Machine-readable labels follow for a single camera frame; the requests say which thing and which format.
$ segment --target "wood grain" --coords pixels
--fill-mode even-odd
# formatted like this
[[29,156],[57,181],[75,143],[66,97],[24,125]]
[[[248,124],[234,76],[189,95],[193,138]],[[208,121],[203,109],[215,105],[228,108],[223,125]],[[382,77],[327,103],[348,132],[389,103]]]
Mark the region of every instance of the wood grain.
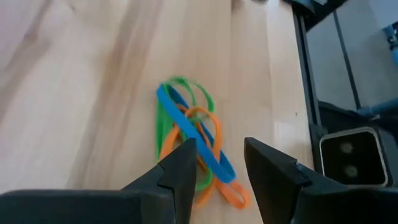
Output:
[[4,69],[48,0],[0,2],[0,68]]
[[[0,78],[1,192],[120,189],[148,171],[155,89],[173,75],[213,96],[245,188],[246,136],[312,166],[289,5],[59,0],[37,18]],[[260,223],[253,200],[238,212],[214,194],[192,223]]]

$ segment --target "wooden table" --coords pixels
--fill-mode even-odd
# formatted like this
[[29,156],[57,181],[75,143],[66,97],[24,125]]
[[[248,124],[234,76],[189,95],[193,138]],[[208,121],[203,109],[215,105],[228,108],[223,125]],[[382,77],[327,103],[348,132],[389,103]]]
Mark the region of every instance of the wooden table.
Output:
[[[7,55],[1,60],[1,192],[120,189],[148,171],[155,164],[155,89],[173,75],[194,78],[213,96],[223,149],[251,192],[246,136],[312,166],[288,4],[11,2],[29,13],[1,22],[12,23],[7,34],[15,40],[6,44],[14,49],[9,62]],[[252,199],[254,205],[237,211],[214,194],[193,211],[192,223],[260,223]]]

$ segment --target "orange rubber band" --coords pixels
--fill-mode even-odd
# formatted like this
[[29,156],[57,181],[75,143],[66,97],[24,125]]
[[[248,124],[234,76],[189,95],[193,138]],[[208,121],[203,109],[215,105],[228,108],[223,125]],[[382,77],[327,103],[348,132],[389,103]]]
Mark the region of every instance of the orange rubber band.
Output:
[[[207,111],[204,108],[201,107],[194,107],[190,109],[186,109],[182,105],[177,105],[178,108],[182,111],[185,112],[186,117],[191,117],[193,116],[196,112],[202,112],[208,115],[208,117],[214,122],[215,124],[215,129],[216,129],[216,134],[215,134],[215,141],[213,147],[210,145],[210,141],[206,137],[206,134],[203,131],[202,126],[200,125],[200,122],[197,121],[196,127],[203,136],[206,145],[208,147],[211,147],[212,152],[214,154],[214,157],[219,161],[220,160],[220,152],[221,152],[221,145],[222,145],[222,129],[221,129],[221,122],[219,119],[209,111]],[[169,135],[166,137],[162,150],[160,152],[160,159],[163,159],[167,155],[169,155],[172,150],[173,150],[173,145],[178,139],[178,136],[180,134],[180,128],[175,125]],[[198,157],[199,164],[201,167],[206,167],[205,163],[202,161],[200,157]],[[210,196],[213,193],[214,187],[217,187],[218,191],[223,195],[223,197],[234,207],[238,209],[243,209],[246,208],[248,204],[250,204],[250,194],[242,187],[242,185],[237,181],[233,180],[229,184],[224,184],[221,181],[218,180],[218,178],[213,177],[213,180],[211,181],[211,184],[208,188],[206,188],[198,198],[196,198],[195,203],[193,205],[194,208],[200,208],[210,198]]]

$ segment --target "green rubber band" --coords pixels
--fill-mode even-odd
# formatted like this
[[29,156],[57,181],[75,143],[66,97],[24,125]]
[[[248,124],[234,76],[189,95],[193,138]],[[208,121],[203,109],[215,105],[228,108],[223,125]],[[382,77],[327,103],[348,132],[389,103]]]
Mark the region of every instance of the green rubber band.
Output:
[[[172,77],[167,82],[164,82],[164,88],[165,88],[165,92],[167,95],[169,95],[169,91],[168,91],[167,87],[171,86],[173,84],[181,85],[189,92],[191,99],[192,99],[193,106],[197,105],[197,99],[195,98],[195,94],[193,93],[193,90],[191,89],[190,84],[195,85],[204,94],[206,101],[207,101],[208,111],[211,113],[214,113],[215,106],[214,106],[213,99],[211,98],[210,94],[208,94],[206,89],[203,88],[201,85],[199,85],[193,81],[188,81],[184,77]],[[202,121],[205,118],[207,118],[207,116],[199,117],[199,116],[195,115],[194,117],[190,118],[190,121],[192,123],[194,123],[196,121]],[[166,110],[164,110],[164,108],[158,101],[157,102],[157,111],[156,111],[156,144],[157,144],[156,158],[157,158],[157,161],[159,160],[159,157],[160,157],[160,152],[162,150],[163,142],[165,141],[165,138],[167,137],[167,135],[171,132],[172,128],[173,128],[173,119],[169,116],[169,114],[166,112]],[[186,141],[186,140],[187,140],[187,137],[186,137],[185,133],[182,133],[182,141]],[[203,183],[196,184],[195,191],[198,192],[198,191],[206,189],[211,184],[212,179],[213,179],[213,173],[210,169],[207,169],[205,180],[203,181]]]

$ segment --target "blue rubber band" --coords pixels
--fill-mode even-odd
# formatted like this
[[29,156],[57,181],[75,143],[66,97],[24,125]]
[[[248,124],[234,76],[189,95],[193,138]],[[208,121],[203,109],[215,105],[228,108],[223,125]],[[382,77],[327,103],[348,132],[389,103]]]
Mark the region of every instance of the blue rubber band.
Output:
[[213,171],[213,173],[217,176],[217,178],[220,181],[226,184],[230,183],[235,178],[235,174],[226,156],[223,153],[221,153],[220,163],[218,163],[213,153],[207,148],[205,142],[202,140],[196,128],[193,127],[193,125],[184,116],[184,114],[182,114],[181,111],[175,106],[175,103],[167,96],[166,92],[164,91],[164,87],[162,85],[158,87],[156,94],[159,99],[159,102],[162,104],[166,112],[169,113],[172,119],[178,124],[181,130],[189,138],[196,139],[197,151],[201,155],[202,159],[206,162],[208,167],[211,169],[211,171]]

